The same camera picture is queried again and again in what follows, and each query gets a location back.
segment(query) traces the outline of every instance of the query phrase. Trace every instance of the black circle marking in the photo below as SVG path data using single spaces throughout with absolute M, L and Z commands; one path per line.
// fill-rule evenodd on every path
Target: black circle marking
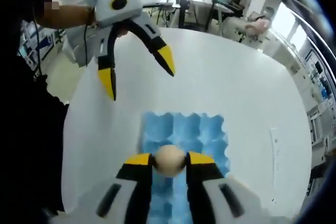
M 127 0 L 113 0 L 112 2 L 112 8 L 114 10 L 120 10 L 123 9 L 127 4 Z

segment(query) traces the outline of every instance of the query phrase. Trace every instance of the floor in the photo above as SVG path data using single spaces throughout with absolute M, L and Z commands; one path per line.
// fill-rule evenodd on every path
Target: floor
M 42 71 L 48 75 L 48 91 L 66 103 L 71 100 L 78 81 L 85 71 L 71 63 L 61 52 L 62 43 L 52 49 L 42 64 Z

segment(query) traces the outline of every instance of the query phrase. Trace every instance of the window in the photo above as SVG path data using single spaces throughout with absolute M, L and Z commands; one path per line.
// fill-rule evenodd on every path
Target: window
M 300 51 L 300 49 L 302 48 L 303 44 L 306 41 L 306 38 L 307 38 L 306 32 L 301 26 L 298 26 L 298 28 L 295 31 L 295 34 L 290 40 L 290 43 L 292 43 L 295 46 L 297 51 Z
M 282 35 L 284 38 L 287 38 L 294 23 L 294 15 L 284 5 L 284 3 L 281 3 L 272 22 L 272 29 Z

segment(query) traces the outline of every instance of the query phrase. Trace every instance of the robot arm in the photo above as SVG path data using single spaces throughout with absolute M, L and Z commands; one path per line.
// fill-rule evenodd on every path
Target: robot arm
M 270 223 L 258 196 L 238 181 L 224 178 L 211 157 L 189 152 L 182 165 L 186 167 L 194 224 Z M 114 224 L 146 224 L 153 167 L 157 164 L 150 153 L 129 158 L 102 199 L 97 215 Z
M 160 37 L 160 31 L 142 11 L 140 0 L 87 0 L 95 8 L 99 28 L 111 27 L 106 38 L 99 38 L 97 47 L 98 75 L 107 94 L 116 99 L 114 44 L 120 28 L 138 36 L 159 65 L 174 76 L 175 67 L 170 47 Z

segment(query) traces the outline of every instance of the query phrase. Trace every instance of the pink object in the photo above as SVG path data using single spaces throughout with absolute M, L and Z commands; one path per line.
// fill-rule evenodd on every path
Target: pink object
M 266 32 L 271 25 L 271 22 L 268 19 L 258 19 L 257 21 L 251 22 L 246 25 L 246 34 L 248 36 L 256 36 Z

